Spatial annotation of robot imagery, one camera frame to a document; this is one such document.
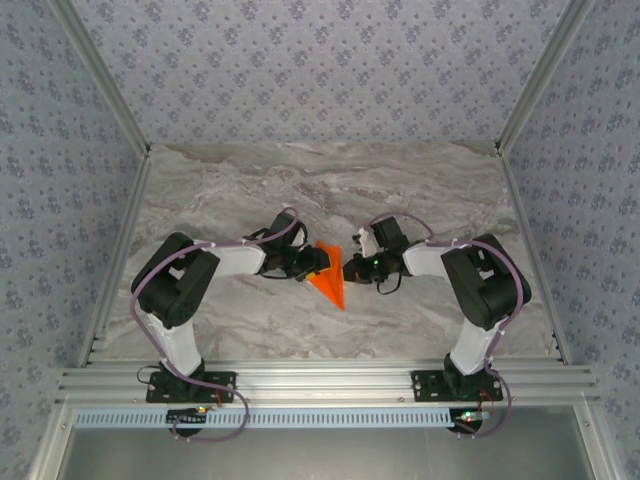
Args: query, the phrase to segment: marble tabletop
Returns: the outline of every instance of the marble tabletop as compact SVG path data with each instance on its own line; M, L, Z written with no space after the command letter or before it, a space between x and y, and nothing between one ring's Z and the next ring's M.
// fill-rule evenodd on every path
M295 206L310 239L356 251L352 235L373 216L402 210L425 219L436 240L496 235L533 299L496 353L550 355L553 339L498 160L451 143L158 146L103 357L156 359L130 318L130 285L167 235L238 239ZM410 240L420 225L399 220ZM406 279L395 294L345 284L346 311L306 282L258 276L212 282L194 317L205 358L437 358L454 345L463 316L450 285Z

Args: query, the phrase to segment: purple cable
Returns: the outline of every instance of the purple cable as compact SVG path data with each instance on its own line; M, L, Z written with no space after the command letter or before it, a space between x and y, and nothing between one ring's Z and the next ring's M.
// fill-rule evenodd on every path
M218 385L216 383L203 382L195 378L190 378L184 375L182 372L180 372L176 368L176 366L173 363L171 363L171 361L167 358L167 353L162 348L162 345L160 345L160 343L156 340L155 335L151 332L151 330L149 330L149 328L144 324L142 319L138 316L138 312L136 312L136 303L138 302L138 297L140 296L140 293L142 292L142 290L144 290L144 287L147 286L147 284L151 281L153 277L155 277L158 274L158 272L160 272L163 268L165 268L174 260L178 259L179 257L182 257L183 255L186 255L187 253L193 252L195 250L200 250L203 248L209 248L212 246L213 247L235 247L235 246L242 246L242 245L259 245L261 243L270 242L271 240L275 240L276 238L279 238L285 235L294 227L294 225L298 222L298 218L299 218L298 211L295 208L287 207L283 209L280 213L286 212L286 211L292 211L294 214L294 219L291 221L289 225L287 225L285 229L281 230L280 232L274 235L270 235L268 237L264 237L258 240L241 240L241 241L223 242L223 243L210 243L210 242L198 243L196 245L191 245L190 247L183 248L182 250L179 250L172 255L169 255L162 262L156 265L147 274L147 276L145 276L142 279L138 287L133 292L133 295L131 296L131 302L129 303L129 311L131 312L131 316L133 317L135 322L138 324L142 332L149 339L149 341L154 346L154 348L158 351L158 353L160 354L160 358L162 358L162 361L165 363L167 369L172 374L184 380L185 382L191 383L193 385L198 385L200 387L212 388L214 390L222 390L224 392L229 392L232 395L235 395L236 397L238 397L242 402L242 405L244 406L245 414L244 414L242 423L237 429L235 429L233 432L229 433L228 435L218 437L218 438L183 437L179 435L176 430L177 424L179 423L179 420L180 420L180 418L178 418L177 419L178 421L174 422L173 427L171 429L172 433L175 435L176 440L182 440L186 442L196 442L196 443L219 443L219 442L224 442L226 440L231 440L232 438L237 437L244 431L245 427L247 426L247 422L249 421L249 414L250 414L249 403L247 402L247 399L244 398L244 396L234 388L227 387L226 385Z
M433 235L434 235L433 230L431 230L431 227L429 225L427 225L427 222L422 220L420 217L416 217L415 215L412 215L411 213L407 213L407 212L395 211L395 212L382 213L382 214L378 215L377 217L374 217L373 220L371 220L367 224L367 227L370 227L371 225L376 223L378 220L382 220L383 218L389 218L389 217L395 217L395 216L407 217L407 218L410 218L411 220L415 220L420 225L422 225L425 228L425 230L427 230L427 232L429 232L429 238L433 238Z

